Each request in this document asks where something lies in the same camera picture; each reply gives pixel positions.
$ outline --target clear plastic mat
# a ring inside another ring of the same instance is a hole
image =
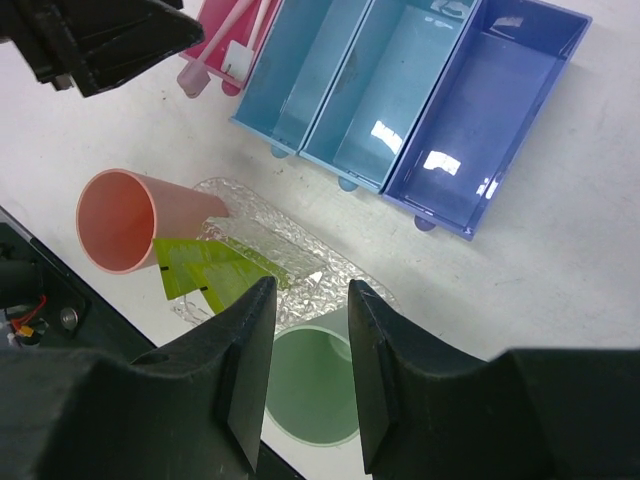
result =
[[[279,240],[282,252],[286,252],[288,259],[291,258],[292,246],[298,247],[294,251],[304,252],[306,271],[309,271],[309,258],[315,259],[312,262],[315,271],[300,277],[300,271],[297,270],[298,278],[294,285],[287,290],[278,291],[276,332],[346,307],[349,282],[352,279],[365,280],[382,298],[399,310],[397,301],[383,285],[245,186],[225,178],[212,178],[196,185],[195,189],[221,198],[231,217],[242,219],[240,224],[244,227],[253,224],[256,227],[255,237],[250,238],[250,231],[243,228],[242,240],[261,253],[269,252],[271,260],[277,260],[273,256],[277,255]],[[216,221],[203,225],[200,240],[216,239],[219,222],[218,226],[215,223]],[[203,305],[200,292],[195,292],[174,300],[172,310],[186,322],[197,326],[211,317]]]

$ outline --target cup rim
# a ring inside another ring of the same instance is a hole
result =
[[[130,172],[129,170],[125,170],[124,168],[110,168],[108,170],[104,170],[98,173],[97,175],[93,176],[91,180],[87,182],[85,187],[82,189],[82,193],[80,194],[80,198],[78,199],[78,205],[76,207],[76,234],[78,235],[78,240],[79,240],[78,243],[80,243],[80,247],[82,248],[82,251],[84,252],[85,256],[89,259],[91,263],[93,263],[96,267],[98,267],[103,272],[111,273],[114,275],[126,275],[128,273],[132,273],[140,269],[140,267],[142,267],[145,264],[145,262],[149,259],[149,257],[153,253],[153,241],[149,242],[149,248],[147,248],[147,251],[142,256],[142,258],[138,261],[138,263],[136,263],[132,267],[129,267],[125,270],[112,270],[103,265],[100,265],[93,259],[91,255],[89,255],[89,252],[85,248],[84,242],[82,241],[82,235],[80,234],[80,222],[79,222],[80,208],[82,206],[82,201],[86,193],[89,191],[89,188],[91,188],[91,186],[94,184],[96,180],[106,175],[112,175],[114,173],[126,175],[127,177],[133,179],[144,190],[145,194],[147,195],[147,198],[149,199],[149,203],[151,204],[151,210],[153,212],[153,232],[151,233],[151,239],[153,240],[154,238],[156,238],[156,234],[158,232],[158,212],[156,209],[156,204],[153,201],[153,196],[151,195],[151,191],[144,184],[144,182],[141,181],[140,178],[138,178],[138,174]]]
[[[275,338],[273,339],[273,342],[275,343],[278,339],[284,337],[285,335],[288,335],[288,334],[294,333],[294,332],[299,332],[301,330],[315,330],[315,331],[318,331],[318,332],[326,333],[326,334],[328,334],[328,335],[340,340],[345,345],[347,345],[347,346],[350,345],[349,341],[346,338],[344,338],[342,335],[337,334],[333,330],[330,330],[330,329],[325,328],[325,327],[321,327],[319,325],[304,325],[304,324],[303,325],[296,325],[294,327],[287,328],[286,330],[283,330],[282,332],[276,334]],[[264,410],[265,410],[265,413],[267,414],[267,416],[271,419],[271,421],[274,423],[274,425],[276,427],[278,427],[278,429],[281,432],[285,433],[289,438],[291,438],[291,439],[293,439],[293,440],[295,440],[297,442],[300,442],[300,443],[302,443],[304,445],[308,445],[310,447],[320,447],[320,448],[339,447],[340,445],[344,445],[346,443],[349,443],[350,441],[352,441],[353,439],[358,437],[358,435],[360,434],[360,426],[358,426],[355,429],[355,431],[353,433],[351,433],[348,437],[345,437],[342,440],[338,440],[336,442],[331,442],[331,443],[309,442],[308,440],[304,440],[302,438],[297,437],[296,435],[294,435],[291,432],[287,431],[287,429],[284,428],[282,425],[280,425],[280,423],[278,423],[278,421],[273,417],[273,415],[269,411],[269,408],[266,405],[264,407]]]

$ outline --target blue tray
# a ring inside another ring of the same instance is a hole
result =
[[[482,0],[384,192],[471,240],[591,18],[533,0]]]
[[[284,0],[232,122],[298,153],[370,3]]]
[[[301,156],[379,192],[475,0],[374,0]]]

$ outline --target screw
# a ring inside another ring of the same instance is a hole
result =
[[[60,321],[62,326],[71,332],[78,326],[78,314],[71,307],[63,308],[60,311]]]

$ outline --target light blue tray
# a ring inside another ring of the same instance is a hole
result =
[[[474,4],[374,0],[301,156],[379,192]]]
[[[371,1],[284,0],[232,122],[298,153]]]

